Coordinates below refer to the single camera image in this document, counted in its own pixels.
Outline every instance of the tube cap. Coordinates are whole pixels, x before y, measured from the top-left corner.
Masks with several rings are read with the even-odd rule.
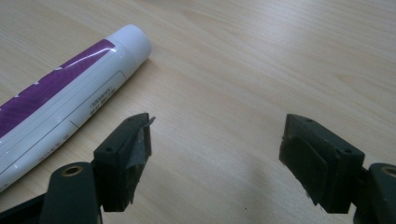
[[[138,27],[132,24],[122,27],[106,39],[113,44],[117,42],[125,47],[132,57],[134,57],[137,66],[140,66],[151,53],[149,39]]]

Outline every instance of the wood grain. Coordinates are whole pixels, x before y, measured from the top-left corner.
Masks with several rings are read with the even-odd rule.
[[[148,61],[0,211],[145,111],[153,155],[134,204],[105,223],[351,223],[353,206],[326,214],[279,162],[288,113],[364,151],[366,168],[396,163],[394,1],[1,0],[0,104],[128,23]]]

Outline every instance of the toothpaste tube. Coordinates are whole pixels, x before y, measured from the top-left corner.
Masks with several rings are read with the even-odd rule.
[[[151,53],[127,25],[0,106],[0,192],[69,138]]]

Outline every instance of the table surface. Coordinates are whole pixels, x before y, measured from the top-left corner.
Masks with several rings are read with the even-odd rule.
[[[153,155],[105,223],[352,223],[314,206],[279,160],[288,113],[396,162],[396,4],[372,1],[0,1],[0,104],[133,23],[153,51],[65,144],[0,193],[0,211],[149,112]]]

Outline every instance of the purple label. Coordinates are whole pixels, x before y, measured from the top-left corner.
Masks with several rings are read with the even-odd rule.
[[[101,40],[0,106],[0,138],[31,116],[115,46]]]

